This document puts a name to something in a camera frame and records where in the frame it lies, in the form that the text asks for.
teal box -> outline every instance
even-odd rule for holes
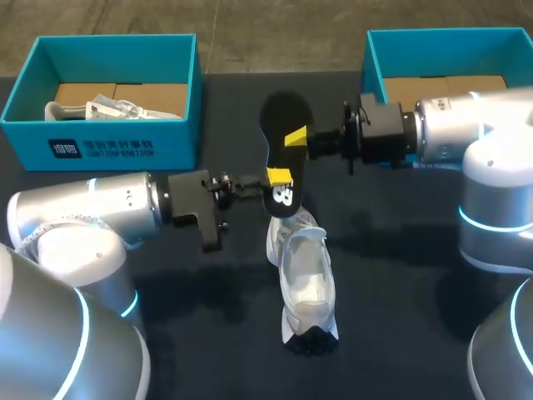
[[[368,31],[361,91],[388,97],[384,78],[501,75],[508,88],[533,85],[533,43],[521,27]]]
[[[89,82],[186,83],[185,113],[182,120],[43,121],[60,83]],[[195,35],[38,37],[0,123],[27,171],[190,170],[201,113]]]

gray floor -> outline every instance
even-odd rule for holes
[[[210,73],[358,68],[368,29],[523,26],[533,0],[0,0],[0,76],[39,35],[196,33]]]

cardboard box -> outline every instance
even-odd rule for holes
[[[99,93],[182,120],[43,121]],[[191,170],[201,112],[195,35],[38,37],[0,124],[27,171]]]
[[[98,94],[113,98],[116,87],[115,83],[61,83],[54,101],[64,107],[83,106]]]
[[[421,98],[533,85],[533,43],[521,27],[368,31],[361,90],[405,109]]]
[[[507,88],[500,75],[469,77],[386,77],[383,79],[389,102],[400,103],[401,109],[414,111],[423,98],[447,98],[469,92],[490,92]]]
[[[180,118],[183,118],[187,105],[186,83],[61,83],[55,101],[67,107],[81,106],[98,94]]]

white sneaker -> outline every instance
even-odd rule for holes
[[[57,102],[49,102],[44,108],[45,121],[64,119],[113,120],[113,119],[181,119],[168,112],[146,110],[126,100],[113,100],[102,94],[85,106],[64,107]]]
[[[281,334],[287,343],[313,327],[339,333],[335,320],[335,282],[326,248],[326,231],[303,207],[294,217],[272,218],[266,237],[268,261],[279,269],[285,307]]]

black table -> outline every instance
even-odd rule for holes
[[[358,82],[354,72],[207,76],[202,167],[263,166],[257,114],[268,93],[297,90],[323,129],[341,121]],[[12,83],[0,80],[0,104]],[[0,141],[0,210],[16,191],[94,175],[24,173]],[[473,399],[468,342],[523,278],[483,273],[459,257],[460,183],[447,171],[357,165],[349,177],[337,158],[308,165],[305,204],[328,232],[341,335],[321,357],[281,345],[281,292],[259,202],[227,213],[221,252],[202,254],[193,228],[164,229],[129,256],[153,359],[150,399]],[[0,240],[9,243],[3,214]]]

